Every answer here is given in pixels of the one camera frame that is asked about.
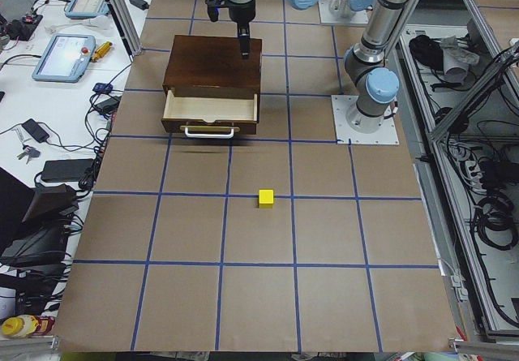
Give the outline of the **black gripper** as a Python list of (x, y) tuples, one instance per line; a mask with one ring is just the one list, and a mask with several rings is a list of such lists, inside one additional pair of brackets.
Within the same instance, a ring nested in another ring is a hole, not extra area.
[(255, 18), (255, 0), (236, 3), (228, 0), (229, 17), (238, 26), (238, 40), (243, 59), (250, 57), (250, 28), (249, 23)]

